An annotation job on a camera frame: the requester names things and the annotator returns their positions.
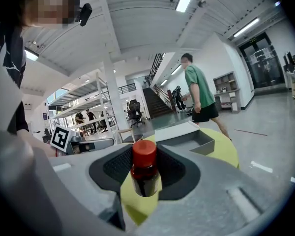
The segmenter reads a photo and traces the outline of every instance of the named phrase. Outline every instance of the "black shorts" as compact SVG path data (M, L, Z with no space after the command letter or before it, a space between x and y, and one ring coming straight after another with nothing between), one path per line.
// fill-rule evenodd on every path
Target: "black shorts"
M215 103L205 108L201 108L201 111L198 114L195 112L195 110L193 110L192 112L193 122L206 122L216 117L218 117L218 112L217 112Z

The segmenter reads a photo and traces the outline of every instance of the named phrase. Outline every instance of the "dark liquid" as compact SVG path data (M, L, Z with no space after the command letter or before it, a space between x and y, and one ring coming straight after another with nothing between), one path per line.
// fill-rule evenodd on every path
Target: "dark liquid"
M147 168L131 168L131 176L135 191L143 197L150 197L155 194L158 187L159 172L157 167L152 165Z

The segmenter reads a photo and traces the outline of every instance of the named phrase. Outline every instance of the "green t-shirt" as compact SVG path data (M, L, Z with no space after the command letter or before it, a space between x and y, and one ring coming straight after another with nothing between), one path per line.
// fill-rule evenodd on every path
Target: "green t-shirt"
M205 108L215 102L213 94L210 92L210 89L207 84L207 80L203 72L196 67L195 65L189 65L185 69L185 79L190 90L191 83L196 83L199 86L200 91L200 103L201 108Z

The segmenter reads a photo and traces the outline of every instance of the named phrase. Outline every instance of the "black rubber pad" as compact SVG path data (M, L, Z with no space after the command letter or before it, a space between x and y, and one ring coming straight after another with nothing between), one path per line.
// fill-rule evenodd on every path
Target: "black rubber pad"
M132 145L127 145L91 164L89 175L104 190L120 195L120 187L132 167ZM200 180L199 168L162 145L157 146L157 167L163 190L159 200L178 200L192 191Z

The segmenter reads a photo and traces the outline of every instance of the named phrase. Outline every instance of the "stair railing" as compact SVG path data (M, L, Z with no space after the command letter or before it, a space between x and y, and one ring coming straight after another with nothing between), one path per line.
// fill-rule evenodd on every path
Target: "stair railing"
M155 76L159 66L162 63L163 56L164 56L164 53L158 53L158 54L155 55L151 71L150 71L149 76L147 78L148 85L151 85L151 83L152 83L152 81L154 79L154 76Z
M153 89L156 92L157 96L160 97L160 99L164 101L165 104L169 106L173 112L176 112L176 107L174 105L174 101L172 98L172 92L170 90L167 90L167 92L165 92L162 89L160 89L157 85L154 85Z

